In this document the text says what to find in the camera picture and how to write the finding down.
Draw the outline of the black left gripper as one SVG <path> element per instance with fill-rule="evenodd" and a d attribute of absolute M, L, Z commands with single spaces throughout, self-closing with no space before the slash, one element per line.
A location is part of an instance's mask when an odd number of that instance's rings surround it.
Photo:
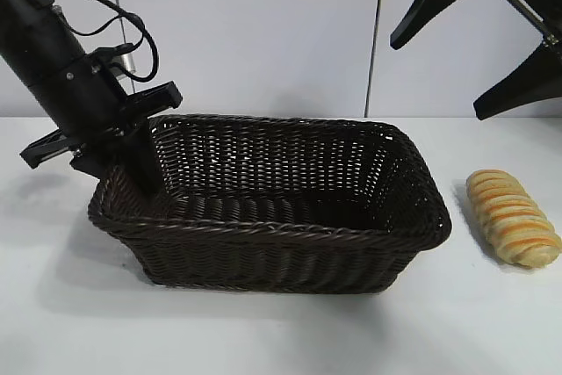
<path fill-rule="evenodd" d="M 30 91 L 57 125 L 20 153 L 31 168 L 72 152 L 74 170 L 101 180 L 115 165 L 123 141 L 128 176 L 146 194 L 160 190 L 162 177 L 147 118 L 182 103 L 175 83 L 128 95 L 106 66 L 84 57 Z"/>

